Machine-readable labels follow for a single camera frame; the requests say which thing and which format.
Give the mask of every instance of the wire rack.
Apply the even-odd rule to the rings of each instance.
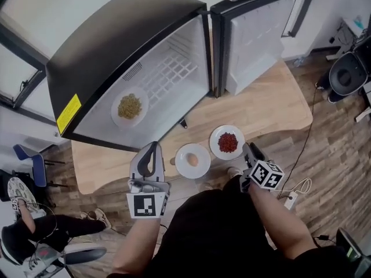
[[[171,50],[139,83],[139,86],[147,92],[150,109],[197,67],[184,56]]]

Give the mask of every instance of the electrical outlet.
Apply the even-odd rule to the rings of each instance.
[[[295,204],[297,196],[298,194],[296,192],[290,192],[289,197],[286,198],[285,204],[283,205],[285,205],[287,209],[291,210],[292,206]]]

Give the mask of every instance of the human arm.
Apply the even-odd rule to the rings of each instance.
[[[265,229],[285,257],[295,259],[300,254],[316,248],[305,223],[268,190],[252,182],[249,194]]]
[[[28,227],[30,232],[33,234],[36,230],[35,221],[32,218],[31,213],[27,209],[26,203],[23,199],[18,200],[18,207],[19,207],[19,212],[21,214],[23,222]]]
[[[139,219],[118,249],[113,260],[113,273],[141,275],[152,260],[160,219]]]

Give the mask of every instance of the wooden floor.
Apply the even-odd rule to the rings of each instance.
[[[324,55],[317,54],[306,58],[301,67],[295,68],[291,62],[288,65],[309,106],[312,106],[314,83],[330,64]],[[312,189],[307,195],[299,196],[295,213],[307,224],[313,236],[327,234],[334,237],[337,228],[342,226],[359,242],[371,229],[371,123],[368,117],[354,123],[354,118],[365,109],[362,97],[351,96],[336,105],[329,104],[326,99],[326,93],[316,92],[311,134],[285,189],[310,177]],[[302,150],[307,130],[272,133],[253,141],[288,174]],[[50,188],[50,196],[57,204],[56,213],[79,216],[80,211],[100,207],[107,213],[115,230],[123,234],[129,231],[133,221],[126,202],[126,179],[106,185],[92,195],[81,195],[70,145],[50,149],[46,157],[67,162],[66,165],[49,166],[47,170],[48,179],[68,185],[68,188]],[[224,171],[226,167],[214,169],[196,182],[184,178],[172,181],[172,198],[163,223],[170,222],[175,209],[197,193],[203,181],[214,188],[223,187],[228,180]],[[119,233],[108,231],[74,240],[94,240],[108,248],[108,253],[99,261],[72,266],[75,277],[105,277],[110,271],[114,252],[124,238]]]

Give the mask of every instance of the brown egg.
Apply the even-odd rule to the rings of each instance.
[[[198,165],[198,158],[196,157],[195,154],[193,153],[188,153],[187,154],[187,162],[190,164],[192,167],[196,167]]]

